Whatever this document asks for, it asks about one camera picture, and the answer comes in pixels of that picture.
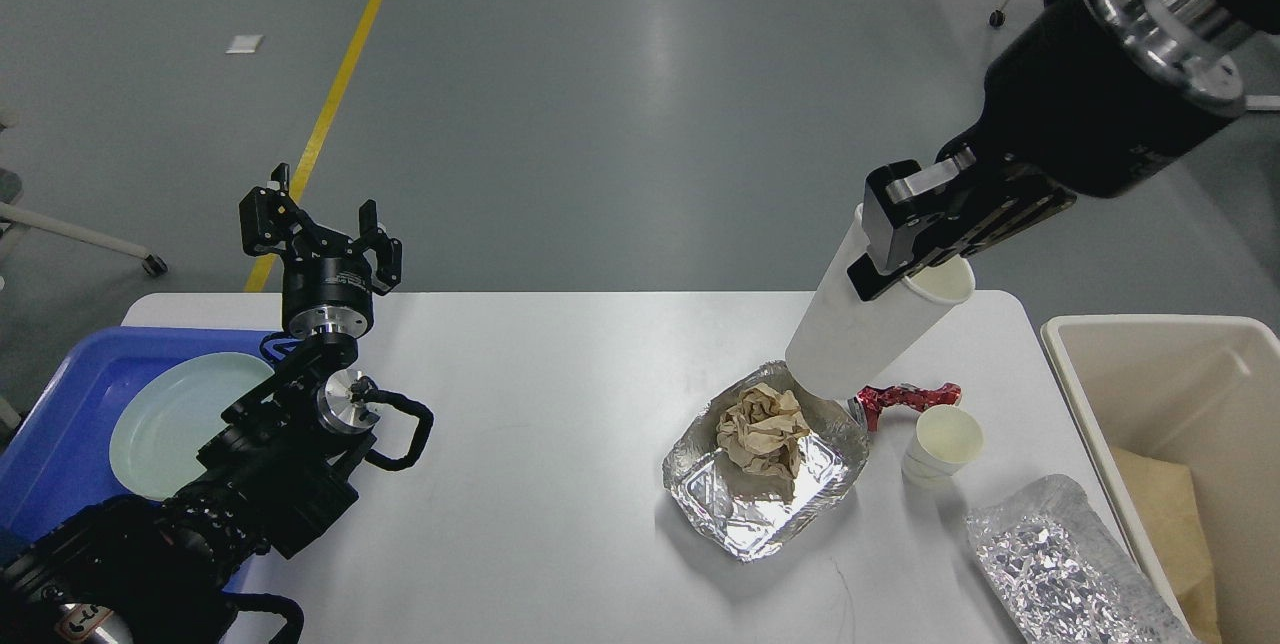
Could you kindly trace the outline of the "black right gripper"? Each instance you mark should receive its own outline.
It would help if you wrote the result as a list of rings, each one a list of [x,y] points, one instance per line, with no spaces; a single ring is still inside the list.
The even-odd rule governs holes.
[[[1061,214],[1073,192],[1121,196],[1245,111],[1234,61],[1157,0],[1057,0],[983,87],[980,117],[941,160],[867,175],[868,243],[847,268],[860,300]]]

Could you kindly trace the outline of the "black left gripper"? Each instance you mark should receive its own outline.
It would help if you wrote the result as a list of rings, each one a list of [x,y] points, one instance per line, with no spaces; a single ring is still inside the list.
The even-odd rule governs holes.
[[[333,255],[344,251],[346,236],[315,223],[297,205],[288,164],[278,164],[269,184],[250,189],[239,202],[239,239],[248,256],[284,260],[282,330],[294,339],[316,332],[360,339],[375,324],[372,292],[385,296],[402,280],[402,242],[381,225],[374,198],[358,207],[352,256]]]

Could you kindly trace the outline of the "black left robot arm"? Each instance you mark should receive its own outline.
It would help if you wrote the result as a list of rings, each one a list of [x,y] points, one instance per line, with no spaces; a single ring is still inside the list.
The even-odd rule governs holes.
[[[361,465],[412,467],[434,425],[419,401],[355,373],[372,300],[394,289],[402,245],[367,198],[358,236],[316,224],[291,195],[291,169],[239,202],[247,255],[284,266],[282,328],[291,348],[221,412],[197,455],[204,471],[160,503],[115,495],[87,506],[3,566],[5,643],[218,643],[244,612],[279,616],[275,643],[297,643],[294,600],[237,593],[253,556],[291,558],[358,498]]]

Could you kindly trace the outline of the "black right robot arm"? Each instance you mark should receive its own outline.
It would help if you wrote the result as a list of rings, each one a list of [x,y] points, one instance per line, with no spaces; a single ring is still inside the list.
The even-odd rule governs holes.
[[[863,301],[1070,207],[1115,198],[1245,114],[1231,52],[1277,33],[1277,0],[1044,0],[986,70],[977,122],[932,164],[865,181]]]

